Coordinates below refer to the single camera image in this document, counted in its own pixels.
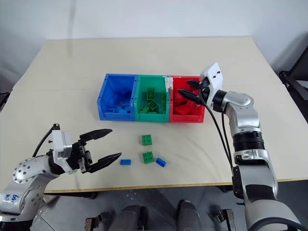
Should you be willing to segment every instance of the red bin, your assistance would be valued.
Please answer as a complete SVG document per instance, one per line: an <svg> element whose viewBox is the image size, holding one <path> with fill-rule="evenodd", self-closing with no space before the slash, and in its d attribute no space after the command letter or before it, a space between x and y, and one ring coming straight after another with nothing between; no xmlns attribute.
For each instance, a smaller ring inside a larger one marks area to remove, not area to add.
<svg viewBox="0 0 308 231"><path fill-rule="evenodd" d="M190 79L201 81L200 76L171 77L173 78L173 88L170 89L169 122L203 123L205 107L189 102L178 92L178 89L186 89L197 94L198 90L193 89L186 81Z"/></svg>

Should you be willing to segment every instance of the handwritten label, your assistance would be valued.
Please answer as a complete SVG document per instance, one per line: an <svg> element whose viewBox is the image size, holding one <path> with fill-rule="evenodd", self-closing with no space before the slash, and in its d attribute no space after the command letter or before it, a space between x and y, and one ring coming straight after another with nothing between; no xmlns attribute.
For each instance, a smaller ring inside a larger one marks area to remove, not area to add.
<svg viewBox="0 0 308 231"><path fill-rule="evenodd" d="M4 196L4 200L7 201L8 203L12 203L12 204L17 204L19 196L13 194L12 196L10 194L6 194Z"/></svg>

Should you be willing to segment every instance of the green lego brick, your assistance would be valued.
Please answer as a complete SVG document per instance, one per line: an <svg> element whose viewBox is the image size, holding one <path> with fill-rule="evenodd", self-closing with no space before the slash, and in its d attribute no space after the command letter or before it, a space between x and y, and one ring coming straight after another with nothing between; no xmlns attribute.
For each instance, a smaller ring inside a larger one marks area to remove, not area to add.
<svg viewBox="0 0 308 231"><path fill-rule="evenodd" d="M142 157L145 165L155 161L152 152L142 153Z"/></svg>
<svg viewBox="0 0 308 231"><path fill-rule="evenodd" d="M149 107L148 106L145 106L141 111L140 113L148 113L149 111Z"/></svg>
<svg viewBox="0 0 308 231"><path fill-rule="evenodd" d="M162 92L162 100L166 100L167 99L167 94L165 92Z"/></svg>
<svg viewBox="0 0 308 231"><path fill-rule="evenodd" d="M148 88L146 91L146 99L148 101L155 100L155 89L154 88Z"/></svg>
<svg viewBox="0 0 308 231"><path fill-rule="evenodd" d="M142 136L142 145L152 145L152 138L151 135L143 135Z"/></svg>
<svg viewBox="0 0 308 231"><path fill-rule="evenodd" d="M152 100L151 102L148 103L148 107L153 112L158 109L158 104L154 100Z"/></svg>
<svg viewBox="0 0 308 231"><path fill-rule="evenodd" d="M166 114L166 107L167 107L167 99L162 98L162 114Z"/></svg>

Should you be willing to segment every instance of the beige table surface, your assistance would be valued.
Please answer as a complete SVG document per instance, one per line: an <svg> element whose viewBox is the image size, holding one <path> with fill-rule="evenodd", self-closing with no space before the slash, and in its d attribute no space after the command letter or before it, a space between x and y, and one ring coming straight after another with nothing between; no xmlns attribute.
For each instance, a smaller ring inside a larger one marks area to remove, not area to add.
<svg viewBox="0 0 308 231"><path fill-rule="evenodd" d="M254 98L278 180L308 179L308 125L251 38L51 40L0 113L0 190L53 123L70 131L74 141L82 133L112 128L105 138L88 142L93 161L122 152L132 165L115 162L93 174L63 174L49 183L48 192L230 184L209 113L203 124L100 121L96 106L105 73L197 75L215 61L224 90ZM220 114L215 116L221 123ZM227 133L232 143L228 125ZM142 134L152 134L153 146L140 145ZM49 148L43 144L39 154ZM167 166L144 165L144 151L153 151Z"/></svg>

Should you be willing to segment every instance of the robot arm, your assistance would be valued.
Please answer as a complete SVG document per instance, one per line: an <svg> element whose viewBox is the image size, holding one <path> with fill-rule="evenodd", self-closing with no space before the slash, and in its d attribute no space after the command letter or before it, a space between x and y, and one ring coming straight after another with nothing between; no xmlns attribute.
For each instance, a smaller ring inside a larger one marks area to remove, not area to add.
<svg viewBox="0 0 308 231"><path fill-rule="evenodd" d="M201 82L187 81L199 89L199 95L187 90L179 92L208 109L213 103L214 111L229 118L236 164L232 167L233 191L244 200L248 230L278 231L286 230L286 225L297 227L300 223L290 208L277 201L278 183L269 152L265 150L254 100L246 94L222 91L222 74L217 63L205 69L201 77Z"/></svg>
<svg viewBox="0 0 308 231"><path fill-rule="evenodd" d="M121 153L106 156L92 164L87 141L96 140L109 134L111 129L101 129L80 135L80 140L71 143L68 132L54 124L38 145L52 134L52 149L46 155L28 158L19 163L12 173L8 187L0 199L0 230L29 230L39 204L43 199L47 184L63 173L73 174L80 168L82 173L93 173L109 166Z"/></svg>

